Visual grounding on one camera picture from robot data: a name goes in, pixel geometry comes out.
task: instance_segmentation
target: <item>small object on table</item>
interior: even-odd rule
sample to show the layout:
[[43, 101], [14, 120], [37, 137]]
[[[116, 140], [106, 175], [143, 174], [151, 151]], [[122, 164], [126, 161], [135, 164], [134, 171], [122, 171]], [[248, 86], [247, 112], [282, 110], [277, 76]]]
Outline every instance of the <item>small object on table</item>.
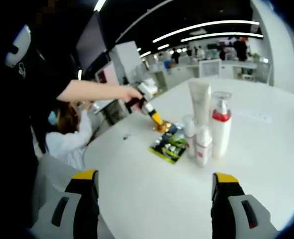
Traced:
[[153, 127], [153, 130], [159, 133], [165, 133], [170, 129], [171, 126], [172, 126], [172, 123], [168, 121], [163, 121], [162, 124], [155, 124], [155, 126]]
[[193, 115], [182, 118], [184, 134], [186, 138], [187, 153], [189, 158], [196, 157], [196, 124]]
[[182, 128], [180, 125], [172, 124], [168, 131], [149, 147], [149, 151], [169, 163], [176, 163], [186, 149]]
[[199, 80], [189, 81], [189, 89], [196, 123], [208, 125], [210, 118], [211, 86]]
[[198, 126], [196, 134], [196, 158], [201, 167], [204, 167], [212, 156], [212, 136], [209, 127]]
[[216, 107], [212, 114], [212, 136], [213, 136], [213, 157], [215, 159], [222, 158], [227, 150], [232, 114], [227, 107], [227, 101], [232, 94], [228, 92], [214, 92], [213, 98], [217, 100]]

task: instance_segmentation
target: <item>screen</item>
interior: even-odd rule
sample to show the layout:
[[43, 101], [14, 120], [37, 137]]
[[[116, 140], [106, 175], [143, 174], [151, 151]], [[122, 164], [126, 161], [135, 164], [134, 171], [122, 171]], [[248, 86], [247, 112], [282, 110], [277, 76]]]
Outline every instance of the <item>screen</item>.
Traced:
[[83, 72], [107, 50], [100, 30], [98, 13], [94, 12], [76, 45]]

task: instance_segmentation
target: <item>ceiling light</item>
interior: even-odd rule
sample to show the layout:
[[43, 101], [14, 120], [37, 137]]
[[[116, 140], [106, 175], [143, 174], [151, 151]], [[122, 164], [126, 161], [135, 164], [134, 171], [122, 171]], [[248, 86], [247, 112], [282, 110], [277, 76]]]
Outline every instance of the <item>ceiling light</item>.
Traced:
[[180, 32], [184, 32], [184, 31], [188, 31], [188, 30], [191, 30], [191, 29], [194, 29], [194, 28], [198, 28], [198, 27], [203, 27], [203, 26], [210, 26], [210, 25], [217, 25], [217, 24], [226, 24], [226, 23], [243, 23], [243, 24], [253, 24], [253, 25], [259, 25], [260, 23], [257, 22], [257, 21], [245, 21], [245, 20], [224, 20], [224, 21], [211, 21], [211, 22], [206, 22], [206, 23], [201, 23], [201, 24], [197, 24], [197, 25], [193, 25], [193, 26], [188, 26], [188, 27], [185, 27], [185, 28], [182, 28], [180, 30], [176, 30], [176, 31], [173, 31], [171, 33], [168, 33], [166, 35], [163, 35], [157, 39], [154, 39], [152, 42], [153, 43], [156, 43], [162, 39], [165, 39], [169, 36], [173, 36], [175, 34], [178, 34]]
[[140, 55], [140, 58], [145, 57], [145, 56], [147, 56], [147, 55], [149, 55], [149, 54], [151, 54], [151, 51], [148, 51], [148, 52], [146, 52], [146, 53], [143, 53], [142, 55]]
[[78, 71], [78, 80], [80, 81], [82, 79], [82, 70]]
[[248, 32], [219, 32], [219, 33], [211, 33], [211, 34], [205, 34], [200, 36], [193, 36], [189, 38], [182, 39], [181, 42], [185, 41], [191, 41], [199, 38], [204, 37], [211, 37], [211, 36], [230, 36], [230, 35], [244, 35], [244, 36], [255, 36], [255, 37], [264, 37], [261, 34], [255, 34], [255, 33], [248, 33]]
[[166, 48], [166, 47], [168, 47], [168, 46], [169, 46], [169, 44], [166, 44], [166, 45], [160, 46], [160, 47], [158, 47], [158, 50], [161, 50], [161, 49]]
[[94, 8], [94, 11], [96, 11], [96, 10], [100, 11], [105, 2], [106, 2], [106, 0], [98, 0], [96, 6]]

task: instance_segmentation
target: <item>small white bottle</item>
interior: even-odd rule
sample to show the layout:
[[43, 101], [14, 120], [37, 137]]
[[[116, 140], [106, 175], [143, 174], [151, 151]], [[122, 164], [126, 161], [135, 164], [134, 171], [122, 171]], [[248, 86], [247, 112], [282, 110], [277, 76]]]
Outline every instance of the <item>small white bottle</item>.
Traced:
[[212, 156], [212, 136], [209, 127], [199, 126], [196, 134], [196, 158], [201, 167], [207, 164]]
[[196, 124], [192, 115], [187, 115], [182, 118], [184, 123], [183, 132], [187, 143], [187, 154], [189, 158], [196, 157]]
[[215, 159], [222, 158], [227, 150], [232, 114], [226, 103], [231, 96], [231, 93], [228, 92], [216, 92], [213, 94], [213, 97], [217, 99], [216, 108], [212, 113], [213, 158]]

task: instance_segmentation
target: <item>chair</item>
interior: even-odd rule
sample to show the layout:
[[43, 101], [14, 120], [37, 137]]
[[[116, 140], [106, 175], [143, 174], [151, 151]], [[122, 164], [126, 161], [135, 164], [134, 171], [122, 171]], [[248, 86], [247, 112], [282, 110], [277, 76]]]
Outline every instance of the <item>chair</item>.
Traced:
[[221, 59], [199, 61], [199, 78], [207, 76], [221, 77]]

